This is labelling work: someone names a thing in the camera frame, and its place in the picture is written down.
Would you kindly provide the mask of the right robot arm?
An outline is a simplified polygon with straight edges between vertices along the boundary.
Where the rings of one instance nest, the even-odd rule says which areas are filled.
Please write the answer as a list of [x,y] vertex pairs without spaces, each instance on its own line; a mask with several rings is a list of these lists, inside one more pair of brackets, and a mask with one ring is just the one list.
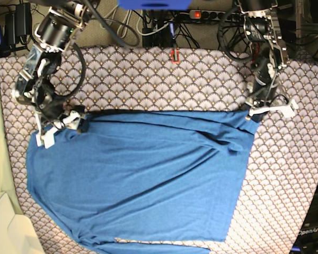
[[[85,107],[65,109],[64,103],[78,92],[85,78],[85,60],[75,40],[92,15],[83,1],[58,2],[49,9],[34,33],[37,41],[18,75],[12,96],[22,105],[33,106],[39,147],[48,149],[53,146],[56,133],[63,129],[85,131]],[[78,54],[82,65],[81,76],[69,94],[59,95],[50,78],[60,68],[61,54],[69,48]]]

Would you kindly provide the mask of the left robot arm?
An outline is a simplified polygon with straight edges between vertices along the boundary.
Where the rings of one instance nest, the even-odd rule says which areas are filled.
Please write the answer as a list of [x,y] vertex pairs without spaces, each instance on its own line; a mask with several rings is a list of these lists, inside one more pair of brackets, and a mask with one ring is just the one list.
[[[248,112],[248,120],[255,122],[262,121],[269,112],[291,118],[299,108],[279,86],[279,74],[286,67],[288,53],[275,12],[277,6],[277,1],[233,1],[218,25],[217,40],[223,52],[235,62],[251,65],[254,80],[246,86],[248,96],[241,109]],[[235,56],[225,42],[225,23],[235,14],[239,15],[250,48],[250,55],[245,58]]]

